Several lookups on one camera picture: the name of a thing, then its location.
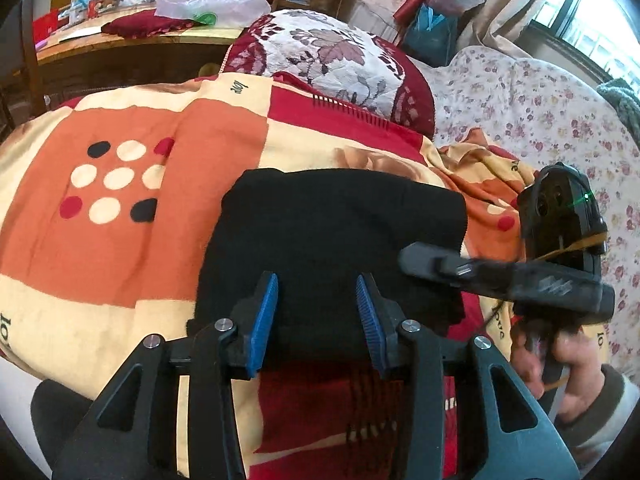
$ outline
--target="beige curtain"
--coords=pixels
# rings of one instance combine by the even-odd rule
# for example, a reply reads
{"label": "beige curtain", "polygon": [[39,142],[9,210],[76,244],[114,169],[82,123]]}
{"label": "beige curtain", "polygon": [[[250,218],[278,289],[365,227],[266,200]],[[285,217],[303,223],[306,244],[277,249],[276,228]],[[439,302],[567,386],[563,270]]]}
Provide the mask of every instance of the beige curtain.
{"label": "beige curtain", "polygon": [[458,38],[458,50],[484,45],[511,57],[530,57],[516,46],[522,29],[545,0],[487,0]]}

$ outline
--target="black dot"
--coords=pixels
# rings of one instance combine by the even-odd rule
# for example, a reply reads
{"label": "black dot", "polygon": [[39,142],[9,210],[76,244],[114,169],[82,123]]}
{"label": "black dot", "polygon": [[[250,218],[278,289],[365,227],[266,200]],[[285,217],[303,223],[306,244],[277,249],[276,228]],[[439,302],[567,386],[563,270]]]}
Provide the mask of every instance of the black dot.
{"label": "black dot", "polygon": [[94,142],[86,149],[86,154],[91,158],[99,158],[107,153],[111,149],[111,144],[107,140],[101,140],[100,142]]}
{"label": "black dot", "polygon": [[147,198],[136,202],[131,208],[131,219],[134,222],[151,222],[156,216],[157,198]]}

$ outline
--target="metal bolt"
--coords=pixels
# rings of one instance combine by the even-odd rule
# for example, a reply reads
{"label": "metal bolt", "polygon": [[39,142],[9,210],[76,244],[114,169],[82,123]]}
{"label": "metal bolt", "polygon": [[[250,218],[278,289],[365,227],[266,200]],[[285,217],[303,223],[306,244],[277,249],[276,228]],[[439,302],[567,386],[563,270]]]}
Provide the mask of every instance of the metal bolt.
{"label": "metal bolt", "polygon": [[231,330],[234,327],[234,322],[231,321],[228,317],[223,317],[216,321],[214,327],[218,332],[226,332],[227,330]]}
{"label": "metal bolt", "polygon": [[465,276],[466,274],[469,274],[470,272],[473,272],[473,268],[469,265],[469,264],[464,264],[464,265],[460,265],[457,269],[456,269],[456,274],[458,276]]}
{"label": "metal bolt", "polygon": [[474,344],[481,350],[487,350],[491,348],[491,340],[483,335],[478,335],[474,339]]}
{"label": "metal bolt", "polygon": [[420,330],[420,323],[415,319],[405,319],[402,322],[402,329],[407,332],[418,332],[418,330]]}
{"label": "metal bolt", "polygon": [[146,347],[146,348],[156,348],[159,344],[160,344],[160,336],[158,334],[150,334],[148,336],[145,337],[144,341],[142,342],[142,344]]}

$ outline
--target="camera lens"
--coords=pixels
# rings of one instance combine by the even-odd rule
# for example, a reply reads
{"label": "camera lens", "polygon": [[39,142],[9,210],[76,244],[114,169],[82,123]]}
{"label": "camera lens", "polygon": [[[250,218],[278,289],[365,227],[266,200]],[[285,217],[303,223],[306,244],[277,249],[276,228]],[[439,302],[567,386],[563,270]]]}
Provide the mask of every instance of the camera lens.
{"label": "camera lens", "polygon": [[536,209],[538,210],[538,214],[540,216],[546,216],[546,214],[549,212],[549,204],[546,202],[546,197],[543,194],[538,197]]}
{"label": "camera lens", "polygon": [[558,205],[562,205],[562,202],[564,202],[564,197],[562,196],[562,188],[560,186],[556,186],[554,188],[554,198],[556,199],[556,203]]}

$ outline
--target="black folded cloth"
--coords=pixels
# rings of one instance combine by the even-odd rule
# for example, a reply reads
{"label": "black folded cloth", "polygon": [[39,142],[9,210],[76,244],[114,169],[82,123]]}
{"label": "black folded cloth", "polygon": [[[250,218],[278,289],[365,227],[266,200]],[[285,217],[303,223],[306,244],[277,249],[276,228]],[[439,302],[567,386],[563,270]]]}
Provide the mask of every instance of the black folded cloth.
{"label": "black folded cloth", "polygon": [[460,293],[405,276],[412,242],[459,251],[466,231],[459,193],[366,170],[245,171],[222,200],[200,271],[189,335],[277,274],[280,296],[265,367],[283,361],[368,360],[355,298],[371,272],[409,318],[446,335],[464,317]]}

